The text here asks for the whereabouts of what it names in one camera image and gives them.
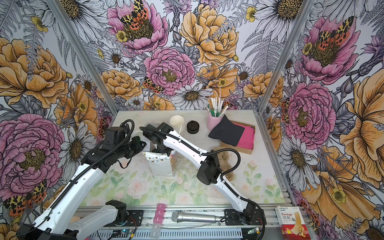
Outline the black napkin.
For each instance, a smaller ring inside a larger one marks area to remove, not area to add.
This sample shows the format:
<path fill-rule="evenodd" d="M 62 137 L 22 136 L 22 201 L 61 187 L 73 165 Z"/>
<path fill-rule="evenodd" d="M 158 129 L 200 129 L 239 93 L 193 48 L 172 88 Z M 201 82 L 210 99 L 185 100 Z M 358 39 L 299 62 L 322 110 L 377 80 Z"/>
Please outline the black napkin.
<path fill-rule="evenodd" d="M 244 130 L 244 127 L 232 123 L 227 116 L 223 116 L 220 123 L 209 133 L 209 138 L 220 140 L 227 145 L 237 146 Z"/>

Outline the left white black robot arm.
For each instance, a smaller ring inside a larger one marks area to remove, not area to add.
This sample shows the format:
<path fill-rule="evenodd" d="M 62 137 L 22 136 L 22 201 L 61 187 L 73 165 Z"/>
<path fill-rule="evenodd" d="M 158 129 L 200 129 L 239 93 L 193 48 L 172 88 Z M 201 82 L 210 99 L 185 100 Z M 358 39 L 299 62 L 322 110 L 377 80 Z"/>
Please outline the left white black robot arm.
<path fill-rule="evenodd" d="M 112 200 L 83 221 L 71 219 L 92 187 L 121 158 L 131 159 L 140 153 L 146 143 L 132 138 L 135 124 L 132 120 L 119 127 L 107 129 L 103 141 L 82 159 L 74 177 L 54 202 L 30 225 L 21 224 L 18 240 L 84 240 L 108 224 L 124 225 L 128 220 L 127 205 Z"/>

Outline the white cartoon gift bag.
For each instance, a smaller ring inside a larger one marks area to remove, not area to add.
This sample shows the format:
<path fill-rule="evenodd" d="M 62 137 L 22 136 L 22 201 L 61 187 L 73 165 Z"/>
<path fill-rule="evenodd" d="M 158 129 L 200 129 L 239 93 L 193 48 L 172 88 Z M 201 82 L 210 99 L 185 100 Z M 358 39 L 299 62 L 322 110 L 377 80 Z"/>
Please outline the white cartoon gift bag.
<path fill-rule="evenodd" d="M 135 131 L 132 137 L 139 137 L 142 142 L 146 143 L 140 154 L 145 158 L 154 178 L 172 178 L 174 176 L 177 161 L 176 151 L 172 150 L 169 154 L 159 153 L 155 149 L 155 145 L 144 137 L 142 131 Z"/>

